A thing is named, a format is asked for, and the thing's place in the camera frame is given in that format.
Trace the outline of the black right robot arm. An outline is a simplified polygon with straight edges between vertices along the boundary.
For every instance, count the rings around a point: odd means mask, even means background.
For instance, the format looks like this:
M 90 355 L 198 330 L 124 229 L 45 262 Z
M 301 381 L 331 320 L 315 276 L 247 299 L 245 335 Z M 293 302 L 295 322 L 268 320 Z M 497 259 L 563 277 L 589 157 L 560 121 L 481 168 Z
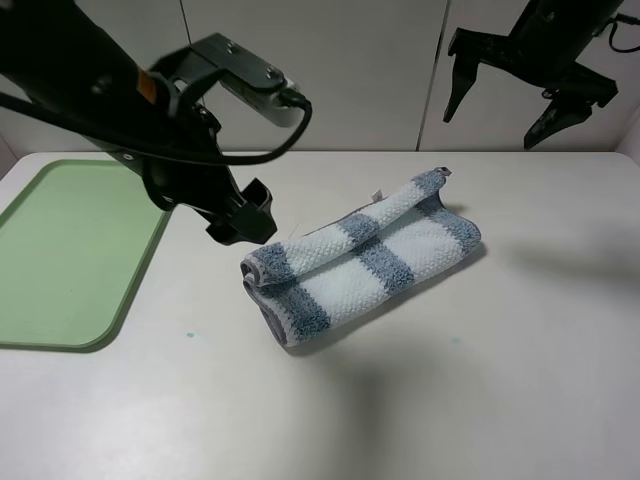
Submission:
M 577 62 L 606 28 L 613 38 L 620 23 L 639 19 L 618 12 L 619 1 L 530 1 L 507 35 L 458 28 L 448 54 L 455 58 L 452 89 L 443 121 L 450 122 L 485 64 L 541 88 L 550 104 L 524 136 L 529 150 L 558 132 L 585 122 L 592 107 L 617 94 L 614 80 Z

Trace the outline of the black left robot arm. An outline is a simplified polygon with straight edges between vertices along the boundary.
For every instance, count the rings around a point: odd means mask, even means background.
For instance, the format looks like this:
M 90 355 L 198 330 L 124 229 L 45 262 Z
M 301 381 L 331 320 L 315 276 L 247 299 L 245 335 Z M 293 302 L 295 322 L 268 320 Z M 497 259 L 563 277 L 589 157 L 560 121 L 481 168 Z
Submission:
M 267 116 L 307 110 L 257 56 L 214 34 L 146 70 L 73 1 L 5 1 L 1 73 L 23 92 L 3 95 L 4 108 L 85 137 L 136 173 L 159 209 L 191 208 L 224 245 L 263 244 L 276 232 L 268 188 L 239 188 L 230 171 L 274 154 L 225 155 L 220 123 L 201 102 L 222 83 L 244 100 L 262 97 Z

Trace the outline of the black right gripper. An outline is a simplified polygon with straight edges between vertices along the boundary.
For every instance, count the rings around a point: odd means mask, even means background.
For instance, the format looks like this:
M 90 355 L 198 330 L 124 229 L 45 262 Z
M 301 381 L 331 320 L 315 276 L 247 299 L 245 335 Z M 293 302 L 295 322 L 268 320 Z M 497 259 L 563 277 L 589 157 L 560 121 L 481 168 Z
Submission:
M 525 149 L 585 122 L 592 115 L 591 104 L 606 106 L 618 88 L 577 59 L 617 9 L 616 1 L 530 1 L 507 35 L 458 28 L 448 48 L 454 65 L 443 121 L 453 119 L 485 64 L 552 96 L 569 94 L 586 101 L 554 98 L 524 136 Z

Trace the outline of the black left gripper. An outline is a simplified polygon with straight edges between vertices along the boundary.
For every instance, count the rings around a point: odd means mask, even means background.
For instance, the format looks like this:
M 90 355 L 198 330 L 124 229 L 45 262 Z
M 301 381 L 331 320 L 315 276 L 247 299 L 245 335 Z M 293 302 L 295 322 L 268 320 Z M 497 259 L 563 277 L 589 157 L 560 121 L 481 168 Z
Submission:
M 146 148 L 121 148 L 119 161 L 137 174 L 147 195 L 163 211 L 183 205 L 207 222 L 218 243 L 264 244 L 276 232 L 272 195 L 255 179 L 238 187 L 220 158 L 217 118 L 200 102 L 167 113 L 168 101 L 140 94 L 119 101 L 119 130 Z

